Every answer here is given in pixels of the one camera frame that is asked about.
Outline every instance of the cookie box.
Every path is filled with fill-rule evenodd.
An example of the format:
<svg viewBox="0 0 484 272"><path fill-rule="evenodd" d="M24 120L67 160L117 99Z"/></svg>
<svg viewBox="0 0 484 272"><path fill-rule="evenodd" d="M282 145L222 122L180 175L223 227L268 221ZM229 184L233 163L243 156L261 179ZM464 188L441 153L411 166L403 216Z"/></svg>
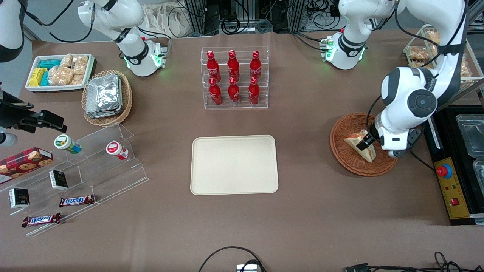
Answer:
<svg viewBox="0 0 484 272"><path fill-rule="evenodd" d="M32 147L0 160L0 184L16 179L54 161L52 153Z"/></svg>

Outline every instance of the coca-cola bottle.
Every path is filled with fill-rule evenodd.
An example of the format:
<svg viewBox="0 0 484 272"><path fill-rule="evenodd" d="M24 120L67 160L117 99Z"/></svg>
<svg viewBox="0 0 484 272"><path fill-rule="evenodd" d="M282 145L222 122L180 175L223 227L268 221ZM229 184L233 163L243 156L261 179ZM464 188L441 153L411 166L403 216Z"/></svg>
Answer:
<svg viewBox="0 0 484 272"><path fill-rule="evenodd" d="M255 76L250 78L249 85L249 101L251 105L257 105L259 103L259 85L257 84L257 78Z"/></svg>
<svg viewBox="0 0 484 272"><path fill-rule="evenodd" d="M224 99L222 97L222 92L220 92L220 87L217 85L217 82L215 82L215 78L211 77L209 83L209 92L213 103L215 103L215 105L221 105L224 102Z"/></svg>
<svg viewBox="0 0 484 272"><path fill-rule="evenodd" d="M239 69L239 61L235 58L235 51L230 50L228 52L228 76L233 77L235 82L239 82L240 79L240 69Z"/></svg>
<svg viewBox="0 0 484 272"><path fill-rule="evenodd" d="M220 69L218 68L218 62L213 56L212 51L207 52L207 70L209 70L209 76L215 78L217 83L222 80L222 76L220 76Z"/></svg>
<svg viewBox="0 0 484 272"><path fill-rule="evenodd" d="M252 52L252 61L250 62L250 77L256 77L259 80L261 68L262 63L259 60L259 51L254 51Z"/></svg>
<svg viewBox="0 0 484 272"><path fill-rule="evenodd" d="M241 97L239 94L239 86L235 81L235 78L231 77L228 79L229 86L228 86L228 96L230 97L230 103L232 105L238 105L241 102Z"/></svg>

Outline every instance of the snickers bar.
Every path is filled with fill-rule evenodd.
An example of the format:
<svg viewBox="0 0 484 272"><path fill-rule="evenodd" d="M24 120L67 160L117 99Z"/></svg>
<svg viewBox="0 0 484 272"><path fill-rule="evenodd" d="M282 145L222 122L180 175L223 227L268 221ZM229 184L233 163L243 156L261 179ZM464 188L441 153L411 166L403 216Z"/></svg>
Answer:
<svg viewBox="0 0 484 272"><path fill-rule="evenodd" d="M60 201L60 204L59 204L59 208L64 207L64 206L92 204L96 201L94 199L94 195L72 197L72 198L61 198L60 200L61 201Z"/></svg>
<svg viewBox="0 0 484 272"><path fill-rule="evenodd" d="M31 227L36 225L42 224L49 224L49 223L56 223L59 224L61 222L61 213L57 213L55 215L49 216L40 216L40 217L25 217L24 222L22 223L22 227Z"/></svg>

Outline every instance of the wicker basket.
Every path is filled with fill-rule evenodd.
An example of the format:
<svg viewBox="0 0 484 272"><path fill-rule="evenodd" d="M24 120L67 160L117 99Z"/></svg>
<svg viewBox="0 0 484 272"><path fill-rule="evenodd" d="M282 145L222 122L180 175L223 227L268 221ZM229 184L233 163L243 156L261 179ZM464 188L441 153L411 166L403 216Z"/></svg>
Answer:
<svg viewBox="0 0 484 272"><path fill-rule="evenodd" d="M93 78L105 76L110 73L117 74L121 78L122 104L124 110L119 115L107 116L97 119L90 118L89 116L87 116L87 114L84 114L84 118L93 125L107 127L114 123L121 123L126 119L126 117L128 117L129 112L131 111L131 106L133 104L133 93L131 92L131 86L129 85L128 79L126 79L126 77L121 72L113 70L102 71L98 74L95 74ZM81 105L84 111L86 111L87 87L87 85L84 86L84 90L82 91Z"/></svg>
<svg viewBox="0 0 484 272"><path fill-rule="evenodd" d="M375 116L370 116L369 122L373 122ZM390 171L396 164L397 159L388 156L387 151L381 149L377 142L373 143L377 157L372 163L361 157L344 138L352 133L365 129L366 114L352 113L341 117L331 129L331 150L336 159L349 171L360 176L375 177Z"/></svg>

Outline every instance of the brown table surface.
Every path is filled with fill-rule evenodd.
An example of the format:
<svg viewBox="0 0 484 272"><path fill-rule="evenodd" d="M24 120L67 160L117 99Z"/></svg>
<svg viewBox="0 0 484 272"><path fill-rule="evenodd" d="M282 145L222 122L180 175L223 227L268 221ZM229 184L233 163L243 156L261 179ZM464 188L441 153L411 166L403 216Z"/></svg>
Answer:
<svg viewBox="0 0 484 272"><path fill-rule="evenodd" d="M315 36L325 37L328 33ZM247 247L272 272L340 271L371 265L428 267L435 251L465 268L484 260L484 227L449 226L435 174L410 155L388 174L356 176L331 153L329 134L339 117L366 112L384 76L405 66L410 38L398 30L373 33L363 60L349 71L322 63L317 51L288 34L217 35L176 39L166 68L133 75L112 42L34 42L33 55L91 53L96 72L122 71L134 92L123 123L149 182L34 238L1 209L2 271L197 271L214 250ZM200 83L203 46L270 47L270 107L205 110ZM83 118L81 93L21 98L65 118L80 138L100 127ZM375 113L383 108L378 103ZM52 150L59 133L16 132L2 157L37 146ZM190 192L192 141L201 136L274 136L279 189L273 194L195 196ZM415 149L430 156L421 140ZM205 271L234 271L250 256L229 250Z"/></svg>

